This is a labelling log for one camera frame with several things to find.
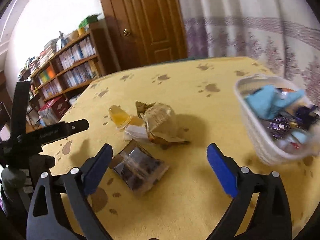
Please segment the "blue cloth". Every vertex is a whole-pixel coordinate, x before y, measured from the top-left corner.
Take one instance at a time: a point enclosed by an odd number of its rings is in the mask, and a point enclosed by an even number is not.
[[[289,92],[285,98],[273,85],[266,85],[257,92],[248,95],[245,100],[257,117],[267,120],[274,119],[280,111],[286,109],[304,95],[303,90]]]

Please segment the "white wall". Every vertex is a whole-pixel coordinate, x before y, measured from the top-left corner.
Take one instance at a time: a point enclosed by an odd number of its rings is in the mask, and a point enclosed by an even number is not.
[[[99,13],[104,17],[100,0],[29,0],[12,32],[4,66],[10,97],[29,57],[38,56],[59,31],[70,33],[85,17]]]

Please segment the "plastic basket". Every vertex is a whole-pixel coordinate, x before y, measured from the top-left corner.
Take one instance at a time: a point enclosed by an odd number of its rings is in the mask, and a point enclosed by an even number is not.
[[[278,76],[265,76],[257,74],[237,81],[234,91],[238,101],[240,102],[242,119],[247,129],[249,138],[254,145],[257,156],[263,163],[267,165],[276,165],[299,160],[308,155],[312,155],[312,151],[308,149],[308,147],[295,154],[286,153],[278,148],[271,137],[267,134],[265,128],[259,122],[253,111],[250,109],[244,100],[244,97],[265,85],[274,85],[278,88],[290,88],[295,91],[300,89],[290,81]],[[298,100],[298,102],[305,103],[307,105],[311,104],[311,101],[306,96]]]

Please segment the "table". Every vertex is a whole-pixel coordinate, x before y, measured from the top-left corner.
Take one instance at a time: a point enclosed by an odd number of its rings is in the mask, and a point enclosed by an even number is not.
[[[110,106],[120,105],[127,113],[136,115],[135,101],[162,102],[174,109],[191,144],[168,150],[143,145],[170,168],[142,197],[136,197],[115,172],[107,170],[88,201],[113,239],[206,239],[231,202],[206,158],[206,148],[212,142],[240,167],[247,166],[261,174],[273,170],[280,173],[295,236],[319,203],[320,162],[308,157],[268,167],[258,160],[233,93],[239,78],[255,73],[272,74],[253,59],[225,57],[154,65],[99,78],[61,119],[72,122],[85,118],[89,129],[43,147],[44,154],[56,158],[52,174],[81,166],[104,143],[113,147],[114,155],[124,148],[128,142],[123,141],[123,132],[116,130],[110,120]],[[252,197],[238,233],[245,231],[257,197]],[[65,198],[63,201],[73,229],[81,233],[69,202]]]

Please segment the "white curtain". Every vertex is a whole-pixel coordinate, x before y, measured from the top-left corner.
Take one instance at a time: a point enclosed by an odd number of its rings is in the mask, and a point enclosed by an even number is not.
[[[320,105],[320,24],[305,0],[180,0],[189,57],[249,56]]]

